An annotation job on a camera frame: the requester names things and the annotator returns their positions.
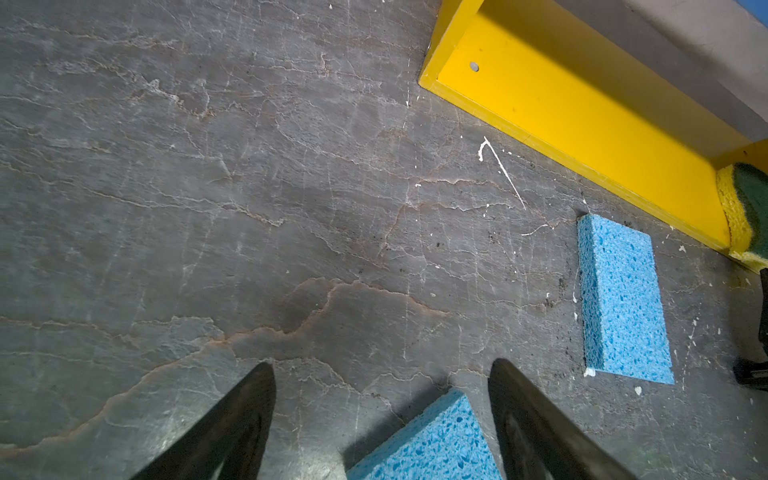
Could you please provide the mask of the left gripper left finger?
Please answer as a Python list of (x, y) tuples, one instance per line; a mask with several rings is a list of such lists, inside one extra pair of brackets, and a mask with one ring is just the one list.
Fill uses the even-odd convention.
[(136, 479), (255, 479), (276, 403), (273, 366), (262, 362)]

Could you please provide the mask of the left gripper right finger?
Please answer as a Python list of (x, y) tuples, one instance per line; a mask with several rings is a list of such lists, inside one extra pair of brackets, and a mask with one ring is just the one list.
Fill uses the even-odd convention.
[(508, 479), (633, 479), (528, 378), (496, 359), (488, 393)]

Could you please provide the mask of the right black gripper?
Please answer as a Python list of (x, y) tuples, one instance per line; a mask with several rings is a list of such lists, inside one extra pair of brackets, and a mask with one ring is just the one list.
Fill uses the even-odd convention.
[[(758, 329), (758, 341), (763, 347), (764, 352), (768, 348), (768, 270), (763, 268), (760, 271), (760, 280), (762, 287), (762, 310)], [(746, 359), (739, 359), (733, 367), (733, 373), (740, 385), (757, 390), (767, 389), (767, 362), (753, 362)]]

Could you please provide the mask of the light blue sponge row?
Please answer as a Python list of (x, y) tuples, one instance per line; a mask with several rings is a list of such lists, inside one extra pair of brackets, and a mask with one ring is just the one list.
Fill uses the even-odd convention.
[(651, 237), (595, 214), (577, 234), (586, 366), (674, 384)]

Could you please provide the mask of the dark green curved sponge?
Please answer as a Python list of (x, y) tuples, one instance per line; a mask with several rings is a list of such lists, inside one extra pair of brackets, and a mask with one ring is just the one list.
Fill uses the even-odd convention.
[(767, 268), (767, 174), (734, 163), (717, 172), (716, 186), (729, 228), (728, 254), (759, 273)]

